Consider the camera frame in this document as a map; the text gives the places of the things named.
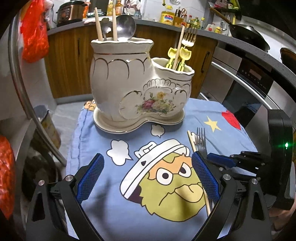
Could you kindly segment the blue cartoon cloth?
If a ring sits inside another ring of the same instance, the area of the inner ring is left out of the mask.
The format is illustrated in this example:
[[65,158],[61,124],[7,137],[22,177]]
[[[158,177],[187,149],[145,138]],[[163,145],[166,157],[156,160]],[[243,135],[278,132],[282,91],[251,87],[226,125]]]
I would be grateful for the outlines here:
[[123,135],[100,130],[93,109],[82,108],[66,173],[103,155],[102,173],[82,207],[104,240],[193,239],[207,218],[187,134],[197,128],[205,129],[210,153],[256,151],[235,116],[214,101],[189,99],[180,124],[145,123]]

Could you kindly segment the electric pressure cooker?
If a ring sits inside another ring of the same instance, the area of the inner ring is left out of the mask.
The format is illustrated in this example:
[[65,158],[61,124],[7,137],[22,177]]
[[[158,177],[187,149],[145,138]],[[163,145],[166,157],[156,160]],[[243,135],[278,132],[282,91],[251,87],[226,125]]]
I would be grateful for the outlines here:
[[57,27],[81,22],[86,6],[84,1],[68,1],[62,4],[57,11]]

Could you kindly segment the yellow cooking oil bottle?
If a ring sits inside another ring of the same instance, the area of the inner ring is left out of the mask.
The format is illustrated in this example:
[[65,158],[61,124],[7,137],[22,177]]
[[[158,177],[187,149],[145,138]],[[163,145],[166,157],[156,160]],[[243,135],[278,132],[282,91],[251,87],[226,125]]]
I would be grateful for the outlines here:
[[161,17],[160,17],[160,23],[166,24],[166,25],[173,25],[175,14],[170,11],[162,11]]

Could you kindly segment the red plastic bag hanging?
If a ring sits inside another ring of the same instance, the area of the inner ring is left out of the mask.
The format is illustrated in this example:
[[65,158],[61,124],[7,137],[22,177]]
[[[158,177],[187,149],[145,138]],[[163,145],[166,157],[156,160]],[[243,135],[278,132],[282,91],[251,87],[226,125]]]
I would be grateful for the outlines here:
[[23,17],[20,33],[23,35],[22,58],[34,63],[49,52],[44,1],[32,1]]

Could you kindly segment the yellow green tulip utensil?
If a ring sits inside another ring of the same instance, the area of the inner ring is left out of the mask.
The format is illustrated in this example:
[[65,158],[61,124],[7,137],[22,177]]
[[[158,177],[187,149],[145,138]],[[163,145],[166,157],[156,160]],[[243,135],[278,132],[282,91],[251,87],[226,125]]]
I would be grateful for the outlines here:
[[191,55],[192,55],[192,51],[184,48],[184,47],[181,47],[180,49],[180,62],[178,64],[178,68],[177,68],[177,71],[183,71],[184,68],[185,68],[185,61],[187,60],[190,60],[191,58]]
[[173,66],[173,61],[176,57],[176,54],[177,54],[177,49],[176,48],[172,48],[170,47],[170,49],[168,50],[168,57],[169,57],[169,61],[168,63],[166,64],[166,68],[169,68],[171,69],[172,66]]

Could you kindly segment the gold fork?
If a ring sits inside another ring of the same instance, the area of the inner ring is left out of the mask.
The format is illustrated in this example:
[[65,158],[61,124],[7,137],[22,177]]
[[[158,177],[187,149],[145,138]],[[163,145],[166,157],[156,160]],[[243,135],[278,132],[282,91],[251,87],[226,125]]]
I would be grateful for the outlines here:
[[196,41],[198,29],[196,27],[189,27],[185,29],[182,45],[184,47],[193,47]]

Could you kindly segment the large silver spoon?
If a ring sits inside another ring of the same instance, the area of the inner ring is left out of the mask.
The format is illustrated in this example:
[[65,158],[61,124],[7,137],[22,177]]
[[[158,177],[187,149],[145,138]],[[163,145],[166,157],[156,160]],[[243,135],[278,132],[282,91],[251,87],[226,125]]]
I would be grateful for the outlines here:
[[120,15],[116,17],[117,39],[127,41],[131,39],[136,31],[137,25],[133,17]]

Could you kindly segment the black wok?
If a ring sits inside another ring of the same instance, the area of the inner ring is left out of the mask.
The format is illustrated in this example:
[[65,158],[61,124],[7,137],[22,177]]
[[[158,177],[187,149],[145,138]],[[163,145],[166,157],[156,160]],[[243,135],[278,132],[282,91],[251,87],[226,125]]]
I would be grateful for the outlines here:
[[262,37],[262,35],[257,30],[255,30],[254,27],[243,24],[232,24],[230,20],[228,20],[224,15],[222,15],[213,7],[210,7],[209,10],[229,25],[232,37],[253,45],[264,52],[268,52],[270,50],[269,44]]

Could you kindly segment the red plastic bag lower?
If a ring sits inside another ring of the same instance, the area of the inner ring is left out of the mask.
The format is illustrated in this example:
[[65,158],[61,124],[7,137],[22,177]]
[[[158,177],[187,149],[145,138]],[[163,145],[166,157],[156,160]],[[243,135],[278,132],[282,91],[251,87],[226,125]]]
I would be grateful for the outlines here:
[[15,158],[11,145],[4,136],[1,136],[0,151],[1,211],[6,219],[10,219],[15,205]]

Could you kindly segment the wooden knife block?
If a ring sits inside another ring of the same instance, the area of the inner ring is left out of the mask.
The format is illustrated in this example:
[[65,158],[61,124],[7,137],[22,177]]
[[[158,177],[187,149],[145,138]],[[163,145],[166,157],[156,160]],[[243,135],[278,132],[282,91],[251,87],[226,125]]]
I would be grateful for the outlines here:
[[173,26],[181,28],[184,25],[184,18],[175,16],[173,20]]

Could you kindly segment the metal shelf rack pole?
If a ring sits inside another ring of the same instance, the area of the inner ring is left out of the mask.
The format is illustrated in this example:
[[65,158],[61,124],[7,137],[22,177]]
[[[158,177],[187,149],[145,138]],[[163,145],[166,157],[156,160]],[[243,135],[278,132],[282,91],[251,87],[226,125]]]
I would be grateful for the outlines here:
[[21,73],[19,54],[18,54],[18,31],[19,31],[19,21],[20,21],[20,12],[17,12],[15,17],[12,19],[9,26],[9,35],[8,35],[8,59],[11,77],[14,83],[18,99],[22,105],[22,108],[29,120],[32,120],[37,129],[37,133],[40,136],[41,140],[45,143],[49,151],[55,156],[55,158],[63,165],[66,166],[67,160],[56,148],[56,146],[51,141],[50,137],[46,133],[42,124],[38,120],[34,108],[30,102],[25,84],[23,82],[23,77]]

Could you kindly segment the cream ceramic utensil holder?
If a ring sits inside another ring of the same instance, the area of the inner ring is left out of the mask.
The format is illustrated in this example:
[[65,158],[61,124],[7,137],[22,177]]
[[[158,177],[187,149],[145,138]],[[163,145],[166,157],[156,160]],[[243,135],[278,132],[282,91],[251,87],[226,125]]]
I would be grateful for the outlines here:
[[191,94],[194,70],[166,67],[168,59],[151,58],[154,42],[93,40],[90,83],[98,111],[108,121],[133,122],[146,116],[168,119],[180,113]]

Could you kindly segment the small trash bin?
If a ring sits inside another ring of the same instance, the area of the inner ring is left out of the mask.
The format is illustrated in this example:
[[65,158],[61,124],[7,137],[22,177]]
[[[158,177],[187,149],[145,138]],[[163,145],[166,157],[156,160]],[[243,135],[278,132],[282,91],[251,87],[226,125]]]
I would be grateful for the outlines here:
[[45,105],[39,105],[34,108],[34,111],[49,138],[55,147],[59,149],[61,146],[61,138],[52,121],[50,110]]

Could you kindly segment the silver fork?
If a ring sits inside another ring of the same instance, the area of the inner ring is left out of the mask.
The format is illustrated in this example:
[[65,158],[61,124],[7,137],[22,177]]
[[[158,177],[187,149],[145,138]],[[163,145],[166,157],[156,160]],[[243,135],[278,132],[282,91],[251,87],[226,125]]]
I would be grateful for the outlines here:
[[196,133],[196,148],[200,152],[203,158],[207,157],[207,148],[206,148],[206,135],[204,128],[197,128]]

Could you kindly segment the cream ceramic holder saucer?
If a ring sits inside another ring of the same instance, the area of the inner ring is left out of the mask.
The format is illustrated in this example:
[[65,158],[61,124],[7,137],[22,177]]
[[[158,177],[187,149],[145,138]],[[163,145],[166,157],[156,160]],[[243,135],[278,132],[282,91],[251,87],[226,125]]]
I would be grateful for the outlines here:
[[123,121],[118,123],[116,121],[108,120],[106,117],[104,117],[103,113],[100,111],[99,108],[96,108],[93,112],[93,121],[99,129],[106,133],[112,133],[117,135],[131,133],[143,126],[145,123],[157,123],[165,126],[177,125],[181,123],[184,118],[185,111],[182,109],[179,113],[177,113],[168,120],[158,120],[153,116],[145,116],[144,118],[135,120],[134,123],[129,123],[129,121]]

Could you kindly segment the wooden chopstick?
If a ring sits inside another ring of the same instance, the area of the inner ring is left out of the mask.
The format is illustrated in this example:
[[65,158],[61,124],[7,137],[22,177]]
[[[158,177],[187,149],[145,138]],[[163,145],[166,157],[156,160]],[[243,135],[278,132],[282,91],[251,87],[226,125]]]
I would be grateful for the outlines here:
[[[201,174],[199,168],[200,167],[203,167],[201,165],[201,162],[202,160],[200,159],[198,153],[197,153],[197,148],[196,148],[196,145],[195,145],[195,142],[194,142],[194,139],[193,139],[193,135],[190,131],[187,131],[187,135],[188,135],[188,138],[189,138],[189,141],[190,141],[190,144],[191,144],[191,147],[192,147],[192,150],[193,150],[193,168],[194,170],[196,171],[197,175],[199,176]],[[204,185],[202,183],[202,189],[203,189],[203,194],[204,194],[204,199],[205,199],[205,204],[206,204],[206,211],[207,211],[207,216],[210,215],[211,213],[211,208],[210,208],[210,202],[209,202],[209,199],[208,199],[208,195],[204,189]]]
[[100,25],[100,20],[99,20],[99,16],[98,16],[97,7],[94,8],[94,15],[95,15],[95,25],[96,25],[97,39],[99,41],[103,41],[103,35],[102,35],[102,30],[101,30],[101,25]]
[[176,67],[177,67],[177,62],[178,62],[180,49],[181,49],[181,45],[182,45],[182,39],[184,37],[184,31],[185,31],[185,26],[182,25],[181,34],[180,34],[180,37],[179,37],[179,42],[178,42],[178,47],[177,47],[177,52],[176,52],[175,60],[174,60],[174,64],[173,64],[173,70],[176,70]]
[[113,34],[113,40],[118,41],[115,8],[112,9],[112,34]]

